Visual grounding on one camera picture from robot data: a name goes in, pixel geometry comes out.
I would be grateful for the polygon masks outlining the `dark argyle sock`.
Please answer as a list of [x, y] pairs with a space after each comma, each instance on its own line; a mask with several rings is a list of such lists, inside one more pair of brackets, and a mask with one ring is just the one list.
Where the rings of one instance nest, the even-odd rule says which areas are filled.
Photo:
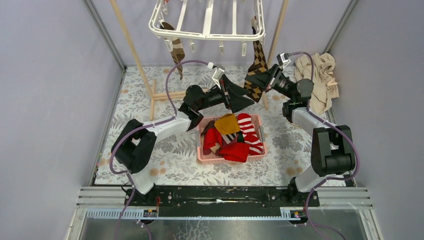
[[[246, 76], [252, 76], [255, 74], [264, 73], [268, 70], [266, 56], [263, 50], [263, 45], [260, 40], [256, 40], [253, 42], [253, 51], [254, 51], [253, 63], [248, 68]], [[263, 92], [260, 90], [258, 86], [255, 86], [248, 80], [245, 80], [243, 87], [248, 90], [249, 93], [247, 94], [247, 96], [249, 98], [251, 98], [256, 103], [260, 101], [263, 95]]]

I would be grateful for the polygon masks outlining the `red bear sock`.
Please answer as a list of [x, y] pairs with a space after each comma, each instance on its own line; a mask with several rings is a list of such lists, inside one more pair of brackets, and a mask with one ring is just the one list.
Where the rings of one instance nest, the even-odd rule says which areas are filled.
[[221, 156], [223, 145], [222, 136], [216, 128], [210, 128], [204, 134], [202, 148], [204, 155], [215, 154]]

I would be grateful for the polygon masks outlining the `brown striped sock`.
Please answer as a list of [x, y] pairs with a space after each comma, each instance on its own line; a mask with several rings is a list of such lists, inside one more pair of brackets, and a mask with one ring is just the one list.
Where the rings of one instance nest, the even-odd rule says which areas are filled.
[[[170, 25], [169, 23], [167, 23], [165, 21], [161, 22], [160, 29], [161, 30], [169, 30], [169, 31], [175, 30], [172, 25]], [[172, 47], [172, 50], [169, 50], [169, 52], [170, 52], [170, 55], [172, 57], [172, 60], [175, 64], [175, 66], [177, 66], [185, 58], [185, 52], [184, 52], [184, 49], [183, 49], [182, 42], [178, 37], [174, 37], [174, 36], [164, 36], [164, 40], [165, 40], [165, 43], [167, 44], [167, 47]], [[182, 65], [177, 66], [176, 69], [177, 69], [178, 74], [179, 74], [179, 79], [182, 80], [183, 76], [184, 76]]]

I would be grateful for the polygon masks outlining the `mustard brown cuffed sock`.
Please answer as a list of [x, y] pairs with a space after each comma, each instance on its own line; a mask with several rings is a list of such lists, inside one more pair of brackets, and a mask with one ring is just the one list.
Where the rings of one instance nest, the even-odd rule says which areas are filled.
[[235, 114], [227, 113], [215, 121], [214, 127], [221, 135], [235, 134], [241, 130]]

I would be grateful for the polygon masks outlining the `red white striped sock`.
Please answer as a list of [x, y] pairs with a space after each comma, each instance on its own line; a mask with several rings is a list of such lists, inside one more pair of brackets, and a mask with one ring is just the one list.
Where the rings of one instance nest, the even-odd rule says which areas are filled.
[[261, 155], [264, 150], [264, 145], [256, 133], [251, 115], [247, 113], [240, 113], [237, 116], [237, 123], [241, 130], [244, 142], [249, 145], [249, 155]]

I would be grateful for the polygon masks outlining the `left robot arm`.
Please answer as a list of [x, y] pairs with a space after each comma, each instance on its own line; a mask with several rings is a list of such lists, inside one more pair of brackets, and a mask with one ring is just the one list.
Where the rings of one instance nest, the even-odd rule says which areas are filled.
[[146, 170], [155, 144], [172, 135], [188, 132], [199, 125], [204, 116], [201, 110], [224, 104], [233, 113], [253, 105], [249, 91], [223, 75], [211, 89], [204, 91], [190, 85], [183, 102], [173, 116], [151, 123], [130, 120], [111, 148], [111, 159], [116, 159], [126, 169], [131, 186], [137, 191], [136, 199], [144, 206], [152, 204], [155, 183]]

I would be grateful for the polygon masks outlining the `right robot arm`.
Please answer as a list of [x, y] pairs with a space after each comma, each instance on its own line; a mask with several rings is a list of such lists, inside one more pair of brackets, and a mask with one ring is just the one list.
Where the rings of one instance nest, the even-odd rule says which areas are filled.
[[360, 158], [352, 140], [352, 131], [346, 125], [326, 121], [309, 108], [314, 89], [311, 79], [293, 82], [277, 64], [265, 72], [247, 75], [245, 79], [261, 92], [274, 90], [286, 96], [288, 101], [283, 104], [283, 116], [312, 137], [310, 166], [293, 178], [290, 183], [294, 188], [286, 193], [291, 205], [301, 205], [307, 199], [306, 192], [327, 180], [348, 181], [355, 177]]

